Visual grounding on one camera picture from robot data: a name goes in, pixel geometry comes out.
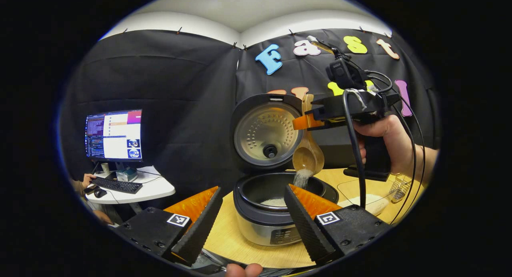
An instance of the rice cooker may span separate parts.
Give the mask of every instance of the rice cooker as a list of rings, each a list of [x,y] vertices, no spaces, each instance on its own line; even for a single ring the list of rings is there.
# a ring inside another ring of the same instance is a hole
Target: rice cooker
[[[283,197],[295,177],[292,157],[302,139],[292,120],[301,116],[302,101],[291,95],[260,94],[241,102],[230,126],[232,155],[245,173],[233,191],[236,220],[242,235],[264,246],[300,241]],[[338,191],[310,177],[305,188],[338,202]]]

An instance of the rice cooker lid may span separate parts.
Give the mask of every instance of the rice cooker lid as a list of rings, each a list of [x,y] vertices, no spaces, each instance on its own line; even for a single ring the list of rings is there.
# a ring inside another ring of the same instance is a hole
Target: rice cooker lid
[[[301,116],[301,100],[291,95],[260,94],[241,102],[232,115],[232,141],[245,165],[272,169],[286,164],[302,139],[292,121]]]

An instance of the white wall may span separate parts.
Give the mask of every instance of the white wall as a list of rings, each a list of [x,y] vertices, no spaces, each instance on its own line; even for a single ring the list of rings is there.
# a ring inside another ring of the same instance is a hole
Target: white wall
[[[240,43],[240,33],[223,24],[207,20],[195,15],[177,12],[150,12],[130,15],[110,29],[101,39],[123,33],[123,31],[161,29],[194,33],[207,36],[222,42]]]
[[[242,44],[250,46],[263,40],[287,35],[290,33],[289,29],[300,32],[328,28],[359,29],[359,26],[366,31],[391,34],[391,29],[377,18],[347,11],[313,10],[292,13],[262,22],[242,32],[240,40]]]
[[[293,32],[300,32],[327,28],[359,29],[359,26],[367,31],[391,34],[388,26],[380,20],[347,11],[313,10],[293,13],[262,22],[242,33],[199,16],[162,11],[130,15],[121,20],[101,39],[122,33],[126,28],[128,28],[126,31],[145,29],[177,31],[183,27],[182,32],[207,36],[228,44],[237,42],[236,46],[243,48],[242,44],[250,46],[274,37],[287,35],[290,33],[289,29]]]

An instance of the keyboard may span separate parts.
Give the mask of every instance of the keyboard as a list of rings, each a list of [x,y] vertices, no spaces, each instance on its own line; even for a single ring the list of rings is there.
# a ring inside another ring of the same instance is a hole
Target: keyboard
[[[124,193],[135,194],[142,187],[142,183],[134,183],[134,182],[123,182],[123,181],[114,181],[108,180],[102,177],[96,177],[91,180],[92,184],[96,184],[104,189],[115,190]]]

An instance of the black handle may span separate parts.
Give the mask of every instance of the black handle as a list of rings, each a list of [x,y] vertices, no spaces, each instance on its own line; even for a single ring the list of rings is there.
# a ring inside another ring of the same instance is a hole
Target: black handle
[[[366,148],[366,164],[364,165],[366,179],[387,181],[391,171],[391,159],[384,144],[384,138],[364,136],[364,148]],[[343,173],[359,177],[355,165],[349,166]]]

